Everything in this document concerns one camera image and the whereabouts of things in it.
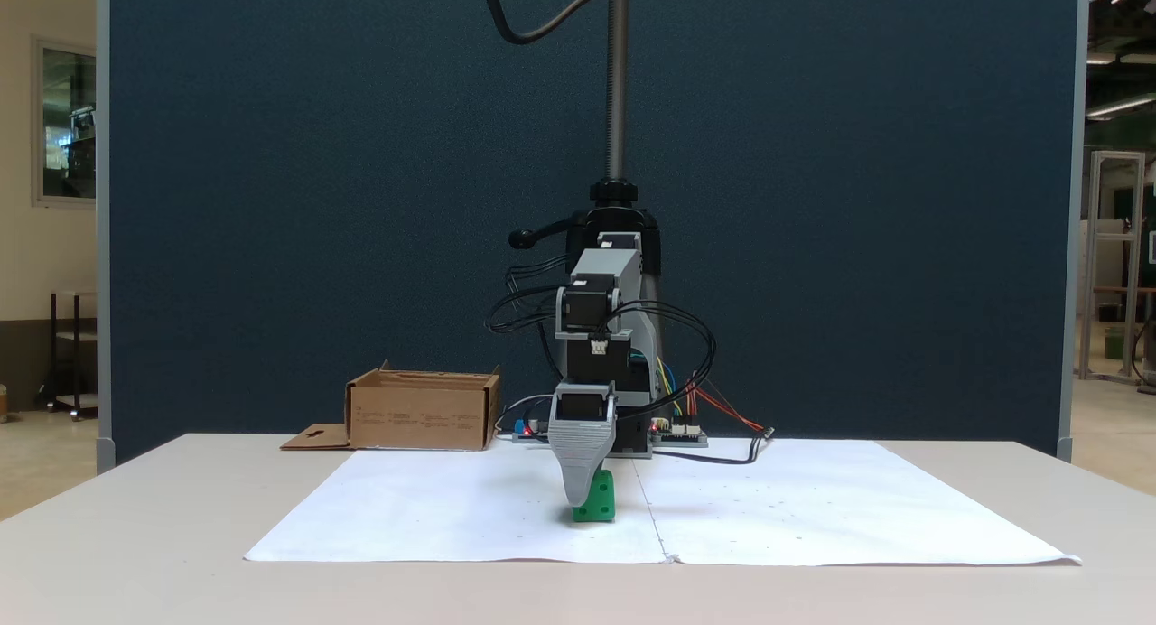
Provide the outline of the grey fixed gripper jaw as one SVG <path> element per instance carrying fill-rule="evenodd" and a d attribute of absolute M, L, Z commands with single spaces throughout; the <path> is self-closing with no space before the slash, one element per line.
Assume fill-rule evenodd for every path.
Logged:
<path fill-rule="evenodd" d="M 595 473 L 612 451 L 614 439 L 614 424 L 550 424 L 548 440 L 571 507 L 581 507 L 590 498 Z"/>

